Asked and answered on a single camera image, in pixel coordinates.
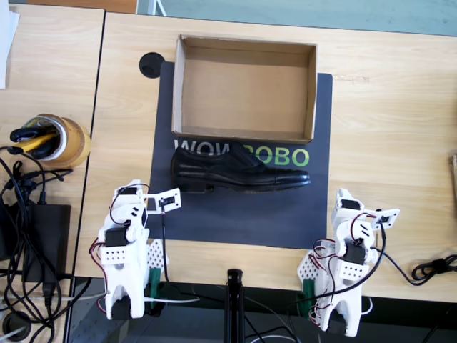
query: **shoe heel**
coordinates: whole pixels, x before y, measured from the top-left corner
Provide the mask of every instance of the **shoe heel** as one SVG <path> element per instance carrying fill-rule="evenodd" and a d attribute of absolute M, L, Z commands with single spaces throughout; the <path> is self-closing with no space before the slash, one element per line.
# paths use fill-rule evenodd
<path fill-rule="evenodd" d="M 210 184 L 205 184 L 201 182 L 183 182 L 176 181 L 176 186 L 181 192 L 186 193 L 209 193 L 212 192 L 214 187 Z"/>

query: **black tripod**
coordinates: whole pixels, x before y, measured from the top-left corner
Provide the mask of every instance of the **black tripod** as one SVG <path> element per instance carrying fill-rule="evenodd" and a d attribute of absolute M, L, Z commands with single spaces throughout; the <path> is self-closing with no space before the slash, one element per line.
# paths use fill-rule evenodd
<path fill-rule="evenodd" d="M 240 269 L 229 269 L 227 277 L 224 343 L 244 343 L 243 272 Z"/>

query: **masking tape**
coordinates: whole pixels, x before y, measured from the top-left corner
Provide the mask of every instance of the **masking tape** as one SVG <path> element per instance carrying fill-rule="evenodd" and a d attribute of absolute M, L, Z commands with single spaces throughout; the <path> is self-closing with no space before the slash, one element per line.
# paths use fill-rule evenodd
<path fill-rule="evenodd" d="M 44 166 L 53 169 L 74 168 L 83 163 L 91 151 L 91 137 L 86 128 L 69 118 L 40 114 L 30 120 L 24 127 L 52 124 L 60 133 L 59 147 L 50 156 L 41 159 Z"/>

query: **wooden table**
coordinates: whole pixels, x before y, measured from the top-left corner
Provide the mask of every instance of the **wooden table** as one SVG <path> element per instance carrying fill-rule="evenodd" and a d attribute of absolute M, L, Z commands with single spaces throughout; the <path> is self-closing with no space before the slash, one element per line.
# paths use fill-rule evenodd
<path fill-rule="evenodd" d="M 10 9 L 20 13 L 21 18 L 9 55 L 6 89 L 0 91 L 0 144 L 11 144 L 9 133 L 42 113 L 68 117 L 90 129 L 104 11 L 32 5 L 11 5 Z M 17 160 L 6 152 L 1 158 L 10 168 Z M 27 163 L 25 170 L 36 168 Z M 73 270 L 85 175 L 86 162 L 65 177 L 65 182 L 46 185 L 49 204 L 71 205 L 67 274 Z M 8 180 L 4 171 L 0 177 L 2 184 Z M 61 282 L 65 295 L 69 293 L 69 284 L 69 280 Z M 5 286 L 6 280 L 1 278 L 0 289 Z M 35 295 L 41 296 L 41 287 L 39 291 Z M 43 302 L 39 307 L 46 313 Z M 64 322 L 65 316 L 56 324 L 56 342 L 62 340 Z M 47 342 L 48 337 L 46 330 L 36 342 Z"/>
<path fill-rule="evenodd" d="M 407 271 L 456 252 L 448 156 L 457 147 L 457 38 L 108 13 L 77 275 L 102 276 L 87 250 L 115 188 L 149 181 L 159 79 L 144 77 L 139 59 L 155 51 L 173 61 L 179 34 L 319 44 L 318 70 L 334 77 L 328 213 L 338 188 L 371 209 L 400 208 L 386 251 Z M 248 287 L 295 290 L 306 253 L 171 240 L 167 252 L 176 282 L 225 284 L 227 269 L 240 268 Z M 457 302 L 455 282 L 447 274 L 412 287 L 385 261 L 363 293 Z"/>

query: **black mat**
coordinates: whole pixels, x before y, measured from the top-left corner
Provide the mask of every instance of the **black mat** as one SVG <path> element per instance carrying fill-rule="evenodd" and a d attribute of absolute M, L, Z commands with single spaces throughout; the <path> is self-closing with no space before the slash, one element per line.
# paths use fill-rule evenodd
<path fill-rule="evenodd" d="M 227 141 L 182 139 L 171 133 L 173 73 L 173 63 L 162 64 L 151 193 L 174 188 L 170 162 L 178 145 L 203 153 L 218 153 L 229 144 Z M 325 237 L 332 85 L 331 75 L 318 75 L 315 139 L 310 144 L 243 142 L 254 152 L 260 148 L 259 156 L 269 166 L 307 170 L 311 184 L 264 194 L 244 194 L 222 188 L 215 188 L 208 194 L 181 193 L 182 207 L 166 215 L 166 238 L 309 248 L 315 240 Z M 284 154 L 288 154 L 287 158 L 280 156 Z M 161 237 L 160 221 L 160 216 L 149 216 L 147 227 L 151 237 Z"/>

